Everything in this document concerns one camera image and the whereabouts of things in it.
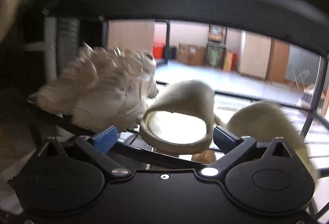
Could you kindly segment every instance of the red container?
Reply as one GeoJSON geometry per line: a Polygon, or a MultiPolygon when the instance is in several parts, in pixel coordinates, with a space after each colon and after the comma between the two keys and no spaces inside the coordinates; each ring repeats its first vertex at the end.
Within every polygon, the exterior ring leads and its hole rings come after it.
{"type": "Polygon", "coordinates": [[[236,53],[233,53],[233,56],[232,56],[232,64],[231,64],[231,71],[236,68],[236,58],[237,58],[237,54],[236,53]]]}
{"type": "Polygon", "coordinates": [[[153,42],[153,56],[154,59],[162,59],[163,58],[163,49],[165,44],[163,42],[153,42]]]}

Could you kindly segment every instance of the metal screw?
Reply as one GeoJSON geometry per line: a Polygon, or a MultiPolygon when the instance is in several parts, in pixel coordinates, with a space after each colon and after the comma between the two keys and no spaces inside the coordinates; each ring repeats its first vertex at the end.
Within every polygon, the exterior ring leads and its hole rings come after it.
{"type": "Polygon", "coordinates": [[[201,170],[201,174],[207,177],[216,176],[219,173],[218,169],[214,167],[205,167],[201,170]]]}
{"type": "Polygon", "coordinates": [[[88,136],[88,135],[81,135],[79,137],[82,138],[82,139],[84,139],[84,140],[90,139],[90,136],[88,136]]]}
{"type": "Polygon", "coordinates": [[[112,170],[112,174],[117,177],[124,177],[129,173],[129,171],[125,168],[116,168],[112,170]]]}
{"type": "Polygon", "coordinates": [[[167,179],[169,179],[169,175],[168,174],[162,174],[160,176],[160,178],[162,178],[163,180],[167,180],[167,179]]]}
{"type": "Polygon", "coordinates": [[[47,16],[49,14],[49,11],[46,9],[46,8],[43,8],[43,10],[41,11],[41,13],[44,15],[44,16],[47,16]]]}

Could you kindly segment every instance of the wooden cabinet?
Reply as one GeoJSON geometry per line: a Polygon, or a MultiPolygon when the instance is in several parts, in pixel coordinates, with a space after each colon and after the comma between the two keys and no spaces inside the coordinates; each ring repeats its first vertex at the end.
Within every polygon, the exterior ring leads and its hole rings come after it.
{"type": "Polygon", "coordinates": [[[147,49],[152,52],[154,20],[109,21],[108,48],[147,49]]]}
{"type": "Polygon", "coordinates": [[[289,43],[272,39],[269,68],[266,75],[266,80],[285,83],[289,52],[289,43]]]}
{"type": "Polygon", "coordinates": [[[243,75],[265,79],[269,64],[271,38],[243,31],[241,36],[240,63],[243,75]]]}

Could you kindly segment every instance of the wooden panel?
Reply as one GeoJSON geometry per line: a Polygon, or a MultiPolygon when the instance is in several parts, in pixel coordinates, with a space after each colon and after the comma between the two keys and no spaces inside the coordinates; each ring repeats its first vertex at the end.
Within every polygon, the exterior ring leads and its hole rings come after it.
{"type": "Polygon", "coordinates": [[[108,48],[152,51],[154,20],[109,21],[108,48]]]}
{"type": "Polygon", "coordinates": [[[327,120],[329,119],[328,115],[328,105],[329,105],[329,87],[327,89],[326,97],[324,98],[322,110],[321,110],[321,116],[325,117],[327,120]]]}
{"type": "Polygon", "coordinates": [[[272,39],[269,68],[266,79],[269,81],[284,83],[287,72],[290,44],[272,39]]]}

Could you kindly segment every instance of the cardboard box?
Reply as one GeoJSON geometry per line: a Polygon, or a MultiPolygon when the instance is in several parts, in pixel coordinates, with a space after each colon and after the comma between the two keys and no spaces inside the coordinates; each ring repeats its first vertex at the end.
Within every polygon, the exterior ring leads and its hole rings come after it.
{"type": "Polygon", "coordinates": [[[204,65],[206,47],[179,43],[177,61],[186,65],[204,65]]]}

